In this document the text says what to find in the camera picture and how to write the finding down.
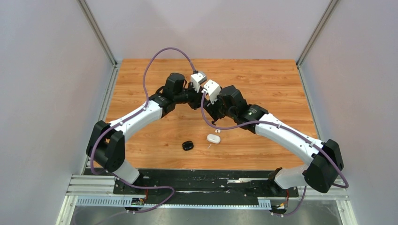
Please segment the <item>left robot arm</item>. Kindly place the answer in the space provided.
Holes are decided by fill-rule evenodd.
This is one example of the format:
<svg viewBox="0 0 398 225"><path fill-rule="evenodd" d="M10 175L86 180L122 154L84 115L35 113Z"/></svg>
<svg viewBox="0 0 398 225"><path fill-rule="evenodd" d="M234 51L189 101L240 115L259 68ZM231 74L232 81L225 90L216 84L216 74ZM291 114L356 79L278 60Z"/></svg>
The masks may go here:
<svg viewBox="0 0 398 225"><path fill-rule="evenodd" d="M110 123L98 121L88 142L87 156L109 173L126 181L125 186L131 193L140 193L144 181L139 178L138 169L125 158L126 141L148 124L173 111L177 104L188 104L192 109L199 108L201 84L206 80L207 76L202 72L192 74L190 82L180 73L171 73L165 85L136 110Z"/></svg>

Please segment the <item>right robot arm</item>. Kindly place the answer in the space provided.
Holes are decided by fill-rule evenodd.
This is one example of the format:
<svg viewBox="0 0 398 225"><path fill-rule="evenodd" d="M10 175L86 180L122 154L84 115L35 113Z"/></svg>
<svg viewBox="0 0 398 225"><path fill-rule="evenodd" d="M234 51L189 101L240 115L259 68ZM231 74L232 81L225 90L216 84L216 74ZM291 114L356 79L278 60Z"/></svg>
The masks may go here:
<svg viewBox="0 0 398 225"><path fill-rule="evenodd" d="M273 195L281 195L295 186L310 186L327 193L335 180L342 176L344 163L339 144L328 139L322 141L305 135L280 121L259 105L248 104L241 92L233 85L221 88L209 81L204 85L201 112L207 112L214 121L229 117L236 123L233 128L242 128L268 138L286 148L304 164L294 168L277 168L269 176L268 189Z"/></svg>

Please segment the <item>black glossy charging case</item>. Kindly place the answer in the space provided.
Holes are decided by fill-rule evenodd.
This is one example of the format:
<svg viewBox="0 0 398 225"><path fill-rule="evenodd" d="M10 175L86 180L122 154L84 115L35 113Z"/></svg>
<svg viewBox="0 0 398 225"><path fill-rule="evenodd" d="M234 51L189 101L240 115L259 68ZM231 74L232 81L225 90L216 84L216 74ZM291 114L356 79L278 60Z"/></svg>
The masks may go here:
<svg viewBox="0 0 398 225"><path fill-rule="evenodd" d="M194 148L193 141L185 141L182 143L182 149L184 151L189 151L189 150L192 150L193 148Z"/></svg>

